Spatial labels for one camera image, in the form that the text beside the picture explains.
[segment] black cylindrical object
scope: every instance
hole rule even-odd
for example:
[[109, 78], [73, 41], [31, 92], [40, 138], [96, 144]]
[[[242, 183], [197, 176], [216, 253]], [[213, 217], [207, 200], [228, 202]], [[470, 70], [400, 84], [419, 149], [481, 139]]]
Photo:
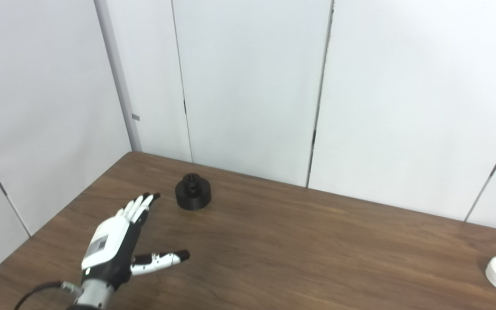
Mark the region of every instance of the black cylindrical object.
[[199, 210], [212, 200], [210, 182], [196, 173], [189, 173], [175, 186], [177, 204], [185, 210]]

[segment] black cable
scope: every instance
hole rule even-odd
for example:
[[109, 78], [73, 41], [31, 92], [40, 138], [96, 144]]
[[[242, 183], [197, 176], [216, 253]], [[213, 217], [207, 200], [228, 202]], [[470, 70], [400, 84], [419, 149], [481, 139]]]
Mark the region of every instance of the black cable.
[[22, 306], [22, 304], [24, 304], [24, 302], [33, 294], [39, 291], [47, 290], [48, 288], [61, 288], [63, 283], [63, 281], [46, 282], [32, 288], [31, 291], [22, 296], [22, 298], [16, 303], [16, 306], [14, 306], [14, 310], [18, 310], [20, 306]]

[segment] robot finger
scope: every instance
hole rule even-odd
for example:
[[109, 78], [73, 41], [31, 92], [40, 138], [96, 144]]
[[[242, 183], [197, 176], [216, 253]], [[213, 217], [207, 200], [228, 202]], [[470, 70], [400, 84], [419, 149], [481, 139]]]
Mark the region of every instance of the robot finger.
[[130, 222], [134, 223], [135, 220], [133, 219], [133, 217], [136, 214], [136, 212], [139, 209], [142, 209], [142, 210], [148, 209], [148, 206], [144, 205], [145, 201], [151, 202], [152, 201], [152, 195], [146, 192], [145, 194], [139, 196], [135, 200], [135, 203], [133, 204], [132, 208], [130, 210], [128, 210], [128, 212], [126, 212], [126, 214], [124, 214], [126, 219], [129, 220]]
[[152, 200], [150, 200], [150, 202], [148, 202], [148, 207], [150, 208], [150, 206], [152, 206], [153, 202], [155, 202], [158, 198], [160, 198], [159, 192], [155, 192], [154, 194], [152, 194]]
[[141, 195], [141, 196], [137, 197], [135, 200], [132, 200], [133, 204], [130, 207], [128, 204], [129, 208], [124, 209], [124, 217], [126, 218], [126, 220], [131, 221], [132, 216], [135, 214], [135, 212], [137, 211], [137, 209], [139, 208], [139, 206], [143, 202], [143, 199], [144, 199], [144, 196]]
[[149, 208], [149, 207], [150, 207], [150, 205], [152, 204], [152, 202], [154, 201], [154, 195], [151, 195], [151, 194], [149, 194], [149, 193], [147, 193], [147, 192], [146, 192], [146, 193], [143, 195], [143, 197], [144, 197], [144, 200], [143, 200], [143, 202], [140, 204], [140, 207], [141, 207], [141, 208]]
[[148, 215], [148, 207], [145, 208], [141, 207], [131, 217], [131, 222], [143, 226], [144, 222], [146, 221], [147, 215]]
[[145, 254], [135, 256], [135, 262], [130, 266], [131, 275], [143, 275], [145, 273], [152, 273], [164, 268], [171, 267], [183, 263], [191, 257], [187, 250], [176, 251], [173, 253], [160, 253], [160, 254]]
[[122, 209], [122, 215], [126, 216], [134, 204], [135, 204], [135, 200], [130, 200], [130, 202], [128, 202], [127, 205]]

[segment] white robotic hand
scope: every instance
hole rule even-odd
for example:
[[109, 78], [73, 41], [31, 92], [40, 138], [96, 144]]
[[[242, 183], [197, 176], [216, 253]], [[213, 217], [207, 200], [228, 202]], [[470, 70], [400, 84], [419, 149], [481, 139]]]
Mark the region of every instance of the white robotic hand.
[[189, 259], [187, 250], [133, 257], [150, 206], [159, 197], [158, 193], [145, 193], [97, 227], [81, 262], [82, 282], [100, 280], [117, 290], [132, 275], [157, 271]]

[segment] robotic hand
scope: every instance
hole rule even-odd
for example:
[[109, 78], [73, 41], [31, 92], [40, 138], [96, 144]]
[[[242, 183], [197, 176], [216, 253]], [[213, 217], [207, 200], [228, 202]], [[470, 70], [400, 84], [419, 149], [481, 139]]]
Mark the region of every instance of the robotic hand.
[[81, 262], [81, 290], [68, 310], [105, 309], [112, 294], [133, 275], [151, 273], [189, 259], [189, 251], [133, 256], [151, 204], [160, 194], [144, 194], [97, 227]]

